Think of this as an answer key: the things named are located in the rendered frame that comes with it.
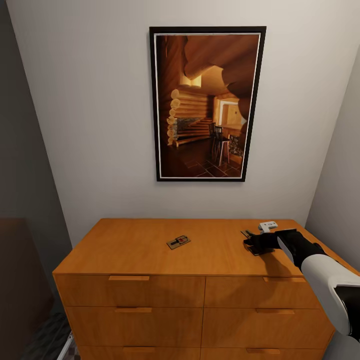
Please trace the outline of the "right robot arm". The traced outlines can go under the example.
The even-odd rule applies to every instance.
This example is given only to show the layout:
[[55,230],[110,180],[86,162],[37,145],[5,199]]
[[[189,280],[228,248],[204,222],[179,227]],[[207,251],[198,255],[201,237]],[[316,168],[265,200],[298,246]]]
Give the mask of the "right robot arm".
[[296,228],[270,232],[275,221],[262,222],[260,234],[243,242],[254,248],[281,249],[300,269],[329,320],[341,334],[360,343],[360,276],[331,258],[318,243],[311,243]]

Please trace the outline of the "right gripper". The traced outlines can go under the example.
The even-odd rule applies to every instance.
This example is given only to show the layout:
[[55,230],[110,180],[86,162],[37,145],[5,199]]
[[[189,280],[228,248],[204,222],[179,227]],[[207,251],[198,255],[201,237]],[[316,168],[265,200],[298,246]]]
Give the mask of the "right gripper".
[[249,246],[254,246],[254,248],[273,248],[270,244],[269,237],[272,233],[264,233],[252,236],[250,239],[246,239],[243,242]]

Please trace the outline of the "mousetrap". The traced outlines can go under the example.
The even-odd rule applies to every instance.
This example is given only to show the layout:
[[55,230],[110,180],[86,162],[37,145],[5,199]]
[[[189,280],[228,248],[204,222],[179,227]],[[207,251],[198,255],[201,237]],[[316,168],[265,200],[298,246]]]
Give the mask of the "mousetrap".
[[271,252],[275,252],[275,248],[255,248],[254,245],[251,245],[250,247],[248,247],[248,249],[255,255],[255,256],[260,256],[263,254],[267,254],[267,253],[271,253]]
[[183,235],[172,241],[167,242],[167,244],[172,250],[174,250],[174,249],[181,247],[189,242],[191,242],[191,239],[189,237],[187,237],[186,235]]
[[249,230],[249,229],[242,230],[241,232],[247,237],[247,239],[250,239],[252,236],[255,235],[255,234],[254,234],[251,230]]

